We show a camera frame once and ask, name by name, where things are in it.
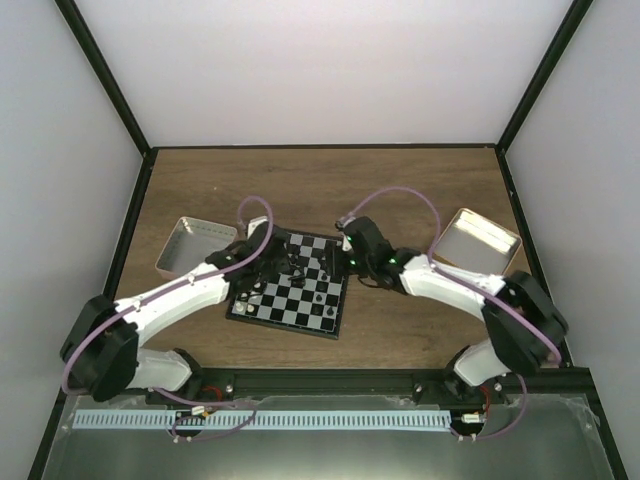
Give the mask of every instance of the wooden tabletop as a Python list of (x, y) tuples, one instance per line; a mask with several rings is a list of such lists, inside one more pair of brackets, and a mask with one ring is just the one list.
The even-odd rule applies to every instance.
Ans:
[[(443, 228), (461, 207), (517, 232), (492, 149), (185, 149), (162, 150), (153, 169), (117, 298), (164, 280), (155, 262), (178, 218), (236, 224), (247, 195), (271, 204), (283, 228), (335, 235), (335, 221), (369, 193), (406, 185), (428, 196)], [(246, 218), (263, 215), (259, 204)], [(425, 249), (434, 218), (417, 198), (390, 193), (366, 206), (396, 247)], [(528, 269), (522, 252), (514, 268)], [(483, 323), (447, 305), (371, 290), (350, 281), (340, 338), (325, 338), (225, 319), (226, 305), (201, 310), (146, 346), (184, 348), (203, 366), (440, 368), (462, 347), (486, 337)]]

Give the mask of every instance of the white cable tray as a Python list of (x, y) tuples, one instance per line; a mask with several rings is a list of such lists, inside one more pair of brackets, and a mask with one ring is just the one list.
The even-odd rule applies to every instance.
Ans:
[[(78, 410), (76, 430), (167, 430), (176, 421), (176, 411), (167, 410)], [(222, 410), (206, 419), (187, 419), (178, 430), (226, 430), (243, 422), (251, 412)], [(259, 410), (245, 430), (396, 430), (448, 432), (448, 411), (277, 411)]]

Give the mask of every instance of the metal tray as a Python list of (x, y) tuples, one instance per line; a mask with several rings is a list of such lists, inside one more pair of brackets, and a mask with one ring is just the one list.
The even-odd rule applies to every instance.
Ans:
[(440, 236), (434, 255), (472, 272), (504, 274), (522, 239), (468, 208), (461, 208)]
[(190, 272), (213, 252), (228, 247), (236, 238), (234, 227), (182, 217), (158, 257), (156, 270), (167, 280)]

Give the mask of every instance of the purple cable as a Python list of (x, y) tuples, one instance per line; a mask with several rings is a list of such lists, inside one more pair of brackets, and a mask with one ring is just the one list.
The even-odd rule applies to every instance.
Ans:
[[(235, 265), (231, 265), (229, 267), (223, 268), (222, 270), (215, 270), (215, 271), (210, 272), (210, 273), (206, 273), (206, 274), (203, 274), (203, 275), (198, 275), (197, 277), (195, 277), (195, 281), (204, 280), (204, 279), (211, 278), (211, 277), (214, 277), (214, 276), (217, 276), (217, 275), (224, 275), (225, 273), (233, 272), (234, 270), (242, 268), (245, 265), (247, 265), (248, 263), (250, 263), (253, 260), (255, 260), (258, 257), (258, 255), (260, 255), (262, 253), (262, 251), (266, 248), (267, 244), (269, 243), (269, 240), (271, 239), (271, 233), (273, 232), (273, 211), (271, 210), (271, 206), (267, 203), (267, 201), (265, 199), (263, 199), (262, 197), (255, 196), (255, 195), (252, 195), (252, 196), (249, 196), (249, 197), (245, 198), (242, 201), (242, 203), (240, 204), (241, 207), (244, 207), (244, 205), (249, 201), (260, 202), (264, 206), (264, 208), (267, 210), (267, 218), (269, 219), (269, 225), (267, 227), (267, 233), (266, 233), (266, 235), (264, 237), (264, 240), (262, 241), (262, 243), (258, 247), (258, 249), (255, 252), (253, 252), (250, 256), (248, 256), (247, 258), (245, 258), (241, 262), (236, 263)], [(185, 279), (185, 280), (183, 280), (181, 282), (178, 282), (178, 283), (175, 283), (173, 285), (170, 285), (167, 288), (162, 289), (162, 290), (154, 293), (153, 295), (150, 295), (144, 301), (141, 301), (140, 305), (141, 306), (148, 305), (149, 303), (153, 302), (154, 300), (157, 300), (158, 298), (162, 297), (163, 295), (166, 295), (167, 293), (173, 292), (174, 290), (177, 290), (178, 288), (182, 288), (185, 285), (190, 285), (189, 280)], [(80, 345), (78, 345), (78, 347), (74, 350), (74, 352), (69, 357), (69, 360), (67, 360), (67, 363), (64, 366), (64, 370), (62, 372), (62, 391), (64, 393), (66, 393), (67, 395), (80, 395), (80, 394), (86, 393), (86, 390), (69, 388), (69, 376), (71, 375), (71, 370), (72, 370), (74, 364), (76, 363), (76, 361), (78, 360), (80, 355), (82, 355), (82, 352), (84, 352), (86, 350), (86, 348), (91, 344), (91, 342), (93, 342), (98, 336), (100, 336), (102, 334), (102, 332), (104, 332), (111, 325), (113, 325), (118, 320), (123, 318), (125, 315), (128, 315), (128, 314), (132, 313), (133, 311), (135, 311), (135, 308), (136, 307), (134, 307), (132, 305), (132, 306), (127, 307), (124, 310), (116, 313), (114, 316), (112, 316), (111, 318), (106, 320), (103, 324), (101, 324), (94, 331), (92, 331), (89, 335), (87, 335), (87, 337), (82, 342), (80, 342)], [(159, 393), (161, 393), (162, 395), (164, 395), (164, 396), (167, 396), (167, 393), (169, 393), (169, 392), (166, 392), (166, 391), (164, 391), (162, 389), (157, 389), (157, 391)], [(190, 402), (189, 400), (182, 399), (182, 398), (180, 398), (178, 396), (175, 396), (175, 395), (172, 395), (172, 397), (173, 397), (172, 399), (174, 401), (176, 401), (176, 402), (184, 403), (185, 405), (189, 405), (189, 404), (193, 405), (193, 403), (187, 403), (187, 402)], [(219, 405), (219, 406), (235, 406), (236, 405), (235, 402), (212, 402), (212, 403), (224, 403), (224, 405)]]
[(245, 198), (242, 202), (240, 202), (240, 205), (238, 205), (238, 212), (236, 214), (236, 223), (238, 224), (241, 230), (244, 230), (245, 228), (247, 228), (247, 225), (242, 221), (242, 211), (244, 210), (244, 207), (247, 205), (247, 203), (249, 203), (249, 198), (250, 197)]
[[(513, 420), (513, 422), (511, 422), (509, 425), (504, 427), (502, 430), (498, 430), (497, 432), (490, 433), (489, 435), (477, 436), (475, 438), (476, 440), (490, 440), (492, 438), (501, 437), (505, 433), (508, 433), (511, 430), (513, 430), (515, 426), (520, 422), (520, 420), (522, 420), (522, 417), (524, 417), (524, 412), (527, 409), (527, 396), (528, 396), (527, 384), (524, 382), (524, 378), (522, 378), (521, 375), (516, 375), (516, 377), (518, 377), (518, 380), (520, 381), (520, 386), (522, 387), (522, 405), (520, 406), (520, 411), (518, 412), (518, 416)], [(450, 430), (454, 436), (458, 438), (461, 438), (461, 437), (464, 438), (464, 435), (460, 435), (458, 432), (456, 432), (453, 429), (453, 427), (451, 427)]]
[[(236, 425), (235, 427), (232, 427), (228, 430), (225, 430), (224, 432), (220, 432), (220, 433), (216, 433), (215, 435), (207, 435), (206, 437), (202, 437), (202, 436), (197, 436), (197, 437), (191, 437), (191, 442), (206, 442), (207, 440), (215, 440), (216, 438), (224, 438), (224, 437), (228, 437), (229, 435), (233, 435), (234, 433), (238, 433), (240, 430), (242, 430), (244, 427), (246, 427), (247, 425), (249, 425), (251, 422), (253, 422), (256, 418), (256, 414), (257, 411), (253, 410), (253, 412), (251, 413), (251, 416), (249, 418), (247, 418), (244, 422), (239, 423), (238, 425)], [(171, 434), (173, 436), (173, 438), (180, 438), (177, 432), (177, 428), (178, 425), (180, 425), (182, 422), (185, 422), (187, 420), (191, 420), (197, 418), (199, 419), (200, 417), (197, 417), (195, 415), (189, 415), (186, 417), (182, 417), (182, 418), (178, 418), (175, 423), (173, 424), (173, 426), (171, 427)]]
[(387, 192), (391, 192), (391, 191), (403, 191), (403, 192), (412, 193), (413, 195), (415, 195), (418, 198), (420, 198), (421, 200), (423, 200), (429, 206), (431, 211), (433, 212), (433, 215), (436, 218), (436, 236), (434, 237), (433, 241), (431, 242), (431, 246), (429, 247), (429, 250), (427, 251), (427, 258), (429, 259), (429, 263), (431, 264), (431, 267), (434, 269), (434, 271), (436, 271), (437, 273), (439, 273), (443, 277), (451, 280), (452, 282), (455, 282), (455, 283), (457, 283), (459, 285), (462, 285), (463, 287), (468, 288), (469, 290), (471, 290), (474, 293), (482, 295), (486, 300), (488, 300), (489, 302), (493, 303), (494, 305), (497, 305), (502, 310), (504, 310), (506, 313), (511, 315), (518, 323), (520, 323), (524, 328), (529, 330), (529, 332), (531, 332), (531, 334), (533, 336), (535, 336), (538, 340), (540, 340), (542, 343), (544, 343), (544, 345), (551, 351), (551, 353), (553, 353), (553, 356), (555, 357), (554, 358), (555, 363), (559, 364), (562, 361), (562, 355), (560, 354), (560, 350), (558, 350), (558, 348), (553, 344), (553, 342), (551, 340), (549, 340), (540, 330), (538, 330), (536, 327), (531, 325), (531, 323), (529, 323), (527, 321), (527, 319), (524, 318), (522, 315), (520, 315), (520, 313), (518, 313), (513, 307), (511, 307), (507, 303), (503, 302), (502, 300), (500, 300), (495, 295), (491, 295), (490, 293), (485, 292), (484, 290), (482, 290), (481, 288), (477, 287), (476, 285), (473, 285), (472, 283), (469, 283), (469, 282), (467, 282), (467, 281), (465, 281), (465, 280), (463, 280), (461, 278), (456, 277), (455, 275), (452, 275), (452, 274), (446, 272), (445, 270), (441, 269), (436, 262), (433, 261), (433, 252), (434, 252), (434, 250), (436, 248), (436, 244), (438, 243), (438, 240), (440, 239), (440, 232), (442, 230), (442, 226), (441, 226), (442, 224), (440, 222), (440, 215), (438, 214), (438, 211), (436, 210), (436, 208), (433, 206), (433, 203), (431, 203), (431, 201), (427, 197), (422, 195), (417, 190), (414, 190), (413, 188), (410, 188), (410, 187), (386, 187), (386, 188), (383, 188), (381, 190), (378, 190), (377, 192), (372, 193), (367, 198), (365, 198), (362, 202), (360, 202), (356, 208), (354, 208), (347, 215), (342, 217), (340, 219), (340, 221), (344, 223), (349, 218), (354, 217), (355, 214), (358, 212), (358, 210), (360, 210), (362, 207), (364, 207), (371, 200), (373, 200), (374, 198), (376, 198), (379, 195), (382, 195), (383, 193), (387, 193)]

